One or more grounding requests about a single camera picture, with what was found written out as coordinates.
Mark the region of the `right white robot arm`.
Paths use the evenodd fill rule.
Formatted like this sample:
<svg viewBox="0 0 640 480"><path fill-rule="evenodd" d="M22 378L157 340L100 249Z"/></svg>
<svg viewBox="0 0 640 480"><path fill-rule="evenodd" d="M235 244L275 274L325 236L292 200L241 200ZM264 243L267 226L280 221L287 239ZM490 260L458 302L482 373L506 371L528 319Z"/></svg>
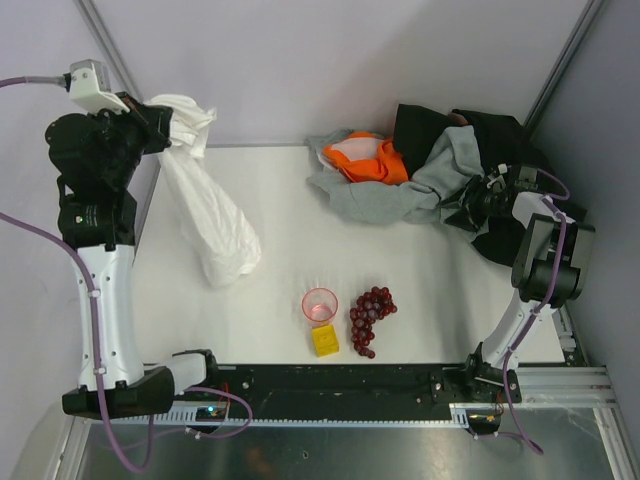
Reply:
<svg viewBox="0 0 640 480"><path fill-rule="evenodd" d="M552 317L584 288L595 228L558 206L568 188L551 173L531 166L498 168L495 177L473 177L461 197L471 227L482 220L510 218L525 228L512 269L512 299L498 325L467 357L465 380L473 396L509 393L509 372L530 331Z"/></svg>

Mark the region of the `grey cloth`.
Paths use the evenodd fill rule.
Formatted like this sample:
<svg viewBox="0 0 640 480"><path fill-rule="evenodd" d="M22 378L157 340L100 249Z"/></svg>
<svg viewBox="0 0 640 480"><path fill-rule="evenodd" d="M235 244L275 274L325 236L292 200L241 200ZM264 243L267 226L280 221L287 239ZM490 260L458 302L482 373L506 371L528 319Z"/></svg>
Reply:
<svg viewBox="0 0 640 480"><path fill-rule="evenodd" d="M374 225L399 221L426 224L442 223L447 215L440 202L482 173L474 128L464 126L446 128L424 165L399 185L351 183L329 170L311 175L308 183L326 194L330 209L345 220Z"/></svg>

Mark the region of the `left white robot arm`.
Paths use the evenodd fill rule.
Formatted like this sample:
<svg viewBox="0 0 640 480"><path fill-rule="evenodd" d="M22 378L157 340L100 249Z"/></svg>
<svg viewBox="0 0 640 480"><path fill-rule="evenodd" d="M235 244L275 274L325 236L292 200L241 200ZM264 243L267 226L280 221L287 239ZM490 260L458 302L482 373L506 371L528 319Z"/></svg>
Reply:
<svg viewBox="0 0 640 480"><path fill-rule="evenodd" d="M115 97L118 105L64 115L45 132L59 172L57 225L75 270L83 339L77 386L63 395L62 408L94 420L164 414L176 395L217 370L208 349L141 360L132 297L137 203L128 185L143 156L170 146L172 110L125 92Z"/></svg>

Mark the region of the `black cloth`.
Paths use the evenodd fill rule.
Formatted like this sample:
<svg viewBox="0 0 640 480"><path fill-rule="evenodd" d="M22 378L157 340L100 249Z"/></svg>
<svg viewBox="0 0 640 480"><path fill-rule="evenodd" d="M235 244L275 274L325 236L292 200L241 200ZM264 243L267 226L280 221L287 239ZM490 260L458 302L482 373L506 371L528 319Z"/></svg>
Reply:
<svg viewBox="0 0 640 480"><path fill-rule="evenodd" d="M411 222L443 222L453 211L439 203L478 175L501 164L554 172L546 155L512 116L455 109L449 115L419 105L398 106L393 146L401 154L410 187L427 199L408 214Z"/></svg>

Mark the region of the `white cloth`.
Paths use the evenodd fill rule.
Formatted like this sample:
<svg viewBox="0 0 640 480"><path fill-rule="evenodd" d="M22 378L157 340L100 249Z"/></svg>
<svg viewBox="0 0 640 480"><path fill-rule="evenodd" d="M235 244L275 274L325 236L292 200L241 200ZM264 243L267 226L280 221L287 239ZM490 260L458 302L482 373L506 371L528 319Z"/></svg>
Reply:
<svg viewBox="0 0 640 480"><path fill-rule="evenodd" d="M178 94L157 95L145 104L172 110L171 145L159 155L161 172L180 216L181 233L196 252L209 284L228 286L253 272L262 251L242 209L204 168L217 110L204 109Z"/></svg>

